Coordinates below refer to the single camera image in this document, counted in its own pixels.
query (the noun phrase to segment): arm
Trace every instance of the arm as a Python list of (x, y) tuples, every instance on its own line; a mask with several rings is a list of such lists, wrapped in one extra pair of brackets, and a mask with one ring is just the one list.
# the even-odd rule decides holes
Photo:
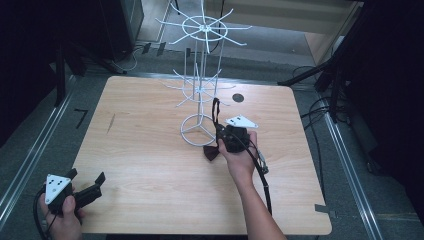
[(81, 224), (78, 218), (75, 216), (75, 198), (68, 196), (63, 203), (62, 211), (63, 216), (57, 216), (51, 214), (48, 206), (44, 202), (46, 194), (43, 193), (39, 199), (39, 205), (43, 211), (48, 226), (50, 227), (50, 233), (55, 240), (82, 240)]
[[(256, 132), (249, 134), (250, 140), (256, 145)], [(255, 166), (250, 155), (247, 151), (228, 153), (221, 139), (218, 140), (218, 144), (219, 151), (227, 159), (228, 170), (240, 194), (249, 239), (286, 239), (253, 186), (252, 175)], [(257, 155), (253, 147), (249, 149)]]

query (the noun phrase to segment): wooden table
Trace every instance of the wooden table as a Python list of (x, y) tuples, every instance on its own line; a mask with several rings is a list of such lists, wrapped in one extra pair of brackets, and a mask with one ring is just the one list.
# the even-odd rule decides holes
[[(112, 77), (108, 80), (74, 167), (77, 190), (104, 171), (103, 196), (85, 207), (86, 233), (246, 234), (239, 195), (225, 159), (207, 160), (186, 143), (180, 125), (197, 113), (177, 80)], [(232, 100), (235, 93), (242, 103)], [(219, 90), (220, 122), (242, 114), (259, 125), (258, 145), (270, 172), (273, 216), (286, 234), (331, 232), (316, 171), (292, 90), (236, 84)], [(211, 103), (205, 104), (205, 113)], [(257, 172), (254, 182), (264, 198)]]

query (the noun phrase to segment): white triangular marker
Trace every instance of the white triangular marker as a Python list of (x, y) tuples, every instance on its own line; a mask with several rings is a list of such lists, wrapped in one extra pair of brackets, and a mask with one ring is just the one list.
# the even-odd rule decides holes
[(70, 182), (70, 178), (47, 175), (45, 203), (50, 204)]
[(246, 117), (239, 115), (237, 117), (233, 117), (225, 120), (226, 123), (230, 124), (234, 127), (246, 127), (246, 128), (258, 128), (259, 126), (247, 119)]

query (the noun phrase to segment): finger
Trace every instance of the finger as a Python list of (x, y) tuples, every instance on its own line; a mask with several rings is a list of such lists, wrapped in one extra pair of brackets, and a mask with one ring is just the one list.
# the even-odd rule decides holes
[(64, 221), (71, 221), (74, 217), (74, 210), (75, 210), (75, 198), (74, 196), (67, 196), (65, 198), (65, 201), (63, 202), (62, 212), (63, 212), (63, 218)]
[(46, 205), (46, 194), (41, 194), (40, 198), (38, 198), (38, 204), (40, 205), (41, 211), (43, 211), (43, 215), (47, 215), (49, 212), (49, 207)]
[(247, 133), (250, 135), (250, 141), (252, 141), (257, 146), (258, 133), (255, 131), (248, 131)]
[(227, 154), (227, 148), (225, 147), (225, 143), (222, 139), (218, 139), (218, 150), (223, 155)]
[(78, 209), (78, 215), (81, 218), (85, 218), (85, 216), (87, 216), (86, 212), (82, 208)]

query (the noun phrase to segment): wrist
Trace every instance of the wrist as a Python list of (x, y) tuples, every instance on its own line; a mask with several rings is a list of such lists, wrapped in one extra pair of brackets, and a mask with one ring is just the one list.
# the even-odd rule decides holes
[(235, 183), (240, 195), (248, 194), (252, 190), (256, 191), (255, 186), (253, 185), (252, 179), (249, 179), (247, 181), (239, 181), (239, 182), (236, 181)]

